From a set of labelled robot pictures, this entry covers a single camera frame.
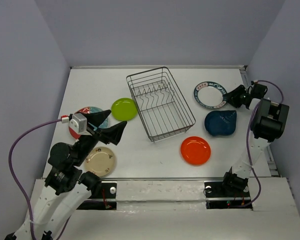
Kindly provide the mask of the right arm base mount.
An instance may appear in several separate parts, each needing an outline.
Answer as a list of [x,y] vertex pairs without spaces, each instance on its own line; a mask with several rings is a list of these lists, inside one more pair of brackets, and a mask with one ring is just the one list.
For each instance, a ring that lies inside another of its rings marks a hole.
[[208,210],[240,209],[252,200],[249,191],[226,190],[221,181],[205,181],[203,194]]

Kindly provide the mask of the dark blue shell plate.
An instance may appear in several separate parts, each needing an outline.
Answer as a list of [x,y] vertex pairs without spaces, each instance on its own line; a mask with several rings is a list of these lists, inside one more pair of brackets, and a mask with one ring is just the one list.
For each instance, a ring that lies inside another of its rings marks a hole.
[[214,110],[204,119],[206,131],[213,137],[227,137],[236,131],[236,110]]

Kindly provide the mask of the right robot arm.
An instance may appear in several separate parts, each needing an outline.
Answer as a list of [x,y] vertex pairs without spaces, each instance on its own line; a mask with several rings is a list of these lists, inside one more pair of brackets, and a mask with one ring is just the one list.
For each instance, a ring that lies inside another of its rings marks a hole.
[[224,95],[225,100],[233,107],[244,105],[248,109],[254,99],[259,100],[248,123],[246,150],[224,174],[220,183],[220,190],[225,196],[242,194],[248,188],[250,175],[256,176],[254,166],[261,153],[284,133],[290,107],[283,103],[284,95],[281,90],[280,102],[266,99],[268,87],[263,85],[263,82],[256,80],[247,88],[241,85]]

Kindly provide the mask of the green rimmed white plate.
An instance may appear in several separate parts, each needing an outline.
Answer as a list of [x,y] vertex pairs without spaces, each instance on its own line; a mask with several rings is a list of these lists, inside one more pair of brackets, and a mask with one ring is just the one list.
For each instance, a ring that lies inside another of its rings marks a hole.
[[209,110],[220,109],[227,104],[224,95],[226,89],[213,81],[200,82],[193,90],[195,101],[203,108]]

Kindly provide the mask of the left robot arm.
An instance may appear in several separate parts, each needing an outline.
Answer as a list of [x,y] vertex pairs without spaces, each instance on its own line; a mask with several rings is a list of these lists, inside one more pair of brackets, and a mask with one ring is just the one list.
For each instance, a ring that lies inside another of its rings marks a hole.
[[58,240],[77,208],[90,197],[100,194],[101,178],[90,171],[83,172],[79,167],[97,143],[117,145],[120,142],[126,121],[109,128],[100,127],[110,114],[109,109],[95,113],[78,112],[55,120],[56,123],[68,124],[80,137],[74,144],[58,142],[50,149],[47,162],[51,170],[35,206],[31,205],[30,197],[14,172],[12,155],[23,137],[47,124],[37,125],[15,140],[8,153],[8,166],[26,200],[28,215],[18,230],[5,237],[7,240]]

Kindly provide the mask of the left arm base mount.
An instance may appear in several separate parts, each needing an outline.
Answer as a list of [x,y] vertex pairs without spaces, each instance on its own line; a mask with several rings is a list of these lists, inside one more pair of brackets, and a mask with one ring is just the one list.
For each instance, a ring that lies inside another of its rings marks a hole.
[[77,210],[112,211],[117,209],[117,182],[103,181],[101,189],[85,200]]

